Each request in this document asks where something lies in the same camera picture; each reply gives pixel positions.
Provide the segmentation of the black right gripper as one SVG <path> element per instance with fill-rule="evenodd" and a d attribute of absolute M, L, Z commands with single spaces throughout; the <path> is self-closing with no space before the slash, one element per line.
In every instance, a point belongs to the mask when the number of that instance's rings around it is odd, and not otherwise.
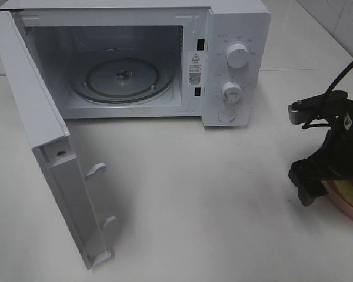
<path fill-rule="evenodd" d="M 288 173 L 303 206 L 329 194 L 321 180 L 353 181 L 353 111 L 319 117 L 330 125 L 322 146 L 306 160 L 293 162 Z"/>

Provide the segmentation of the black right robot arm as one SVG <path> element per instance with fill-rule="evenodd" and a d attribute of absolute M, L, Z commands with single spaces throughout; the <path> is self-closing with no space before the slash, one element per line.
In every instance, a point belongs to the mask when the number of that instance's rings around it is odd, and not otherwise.
<path fill-rule="evenodd" d="M 352 69 L 353 61 L 325 93 L 288 106 L 292 124 L 302 125 L 303 129 L 328 127 L 322 146 L 308 158 L 293 162 L 288 173 L 305 207 L 328 194 L 324 181 L 353 181 L 353 99 L 346 91 L 336 90 Z"/>

